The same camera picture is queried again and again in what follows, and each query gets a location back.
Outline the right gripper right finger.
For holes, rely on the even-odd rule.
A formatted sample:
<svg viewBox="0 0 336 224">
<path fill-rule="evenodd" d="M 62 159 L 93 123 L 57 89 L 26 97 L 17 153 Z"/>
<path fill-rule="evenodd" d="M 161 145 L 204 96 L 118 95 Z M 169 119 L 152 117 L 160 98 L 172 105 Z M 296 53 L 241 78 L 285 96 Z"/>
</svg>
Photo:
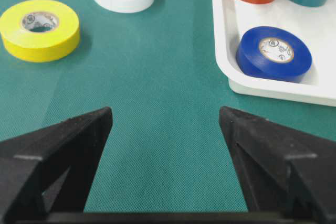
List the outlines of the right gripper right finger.
<svg viewBox="0 0 336 224">
<path fill-rule="evenodd" d="M 335 223 L 335 142 L 223 106 L 219 125 L 249 211 Z"/>
</svg>

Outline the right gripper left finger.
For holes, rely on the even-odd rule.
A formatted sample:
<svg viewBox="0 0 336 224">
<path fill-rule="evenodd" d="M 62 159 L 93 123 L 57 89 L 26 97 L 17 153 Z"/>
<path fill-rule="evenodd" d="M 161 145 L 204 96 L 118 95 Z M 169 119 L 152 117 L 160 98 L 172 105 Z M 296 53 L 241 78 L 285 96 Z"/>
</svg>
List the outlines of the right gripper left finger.
<svg viewBox="0 0 336 224">
<path fill-rule="evenodd" d="M 112 125 L 104 107 L 1 141 L 1 223 L 82 212 Z"/>
</svg>

